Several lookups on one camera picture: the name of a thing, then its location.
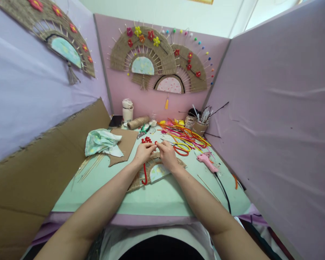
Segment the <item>green pliers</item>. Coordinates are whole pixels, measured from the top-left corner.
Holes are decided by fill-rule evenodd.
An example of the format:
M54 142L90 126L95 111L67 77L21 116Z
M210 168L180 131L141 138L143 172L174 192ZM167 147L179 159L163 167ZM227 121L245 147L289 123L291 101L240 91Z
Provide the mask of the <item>green pliers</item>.
M147 132L149 131L149 129L151 128L151 126L148 126L148 128L145 130L144 127L146 126L146 124L144 124L140 130L140 133L137 136L137 140L140 139L142 136L144 136L145 134L147 134Z

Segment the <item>wire cutter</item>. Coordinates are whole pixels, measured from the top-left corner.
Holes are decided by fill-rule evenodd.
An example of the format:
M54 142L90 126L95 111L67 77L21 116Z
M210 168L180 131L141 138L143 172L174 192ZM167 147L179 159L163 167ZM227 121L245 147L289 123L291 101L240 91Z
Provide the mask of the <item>wire cutter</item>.
M176 153L178 153L179 155L181 155L181 156L188 156L188 155L189 155L189 152L191 151L191 149L190 149L190 147L189 147L188 145L183 144L183 143L172 143L172 142L170 142L170 141L168 141L168 142L172 145L173 149L174 149L174 150L176 151Z
M140 133L137 136L137 140L140 139L142 136L144 136L145 134L147 134L147 132L149 131L149 129L151 128L151 126L148 126L148 128L145 130L144 127L146 126L146 124L144 124L140 130Z

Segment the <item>orange scissors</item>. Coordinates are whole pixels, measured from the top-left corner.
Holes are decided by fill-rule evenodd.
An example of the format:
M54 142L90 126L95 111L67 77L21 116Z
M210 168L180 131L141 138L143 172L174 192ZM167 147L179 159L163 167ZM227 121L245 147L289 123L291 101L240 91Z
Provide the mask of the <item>orange scissors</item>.
M186 145L186 144L172 143L170 141L167 141L167 142L169 142L172 145L173 149L176 151L176 153L178 153L181 156L188 156L189 155L189 152L191 151L190 147L188 145Z

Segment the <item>light green cloth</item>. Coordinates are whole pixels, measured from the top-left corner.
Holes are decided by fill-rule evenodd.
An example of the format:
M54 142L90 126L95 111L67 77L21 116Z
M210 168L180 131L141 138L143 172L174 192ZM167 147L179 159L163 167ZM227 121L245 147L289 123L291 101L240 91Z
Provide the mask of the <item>light green cloth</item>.
M121 139L121 135L111 134L107 129L93 130L89 132L87 137L86 156L95 153L108 153L116 157L122 157L124 154L117 145Z

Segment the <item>hand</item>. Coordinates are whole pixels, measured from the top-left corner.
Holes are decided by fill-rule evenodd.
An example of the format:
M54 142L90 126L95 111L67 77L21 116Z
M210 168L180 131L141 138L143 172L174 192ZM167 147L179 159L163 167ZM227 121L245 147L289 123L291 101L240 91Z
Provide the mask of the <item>hand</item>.
M156 145L160 150L162 163L171 173L175 173L183 168L183 166L178 163L176 153L168 141L162 141L161 143L156 142Z
M157 146L153 143L143 143L137 147L135 158L133 162L137 162L139 165L143 165L149 160L151 154L156 151Z

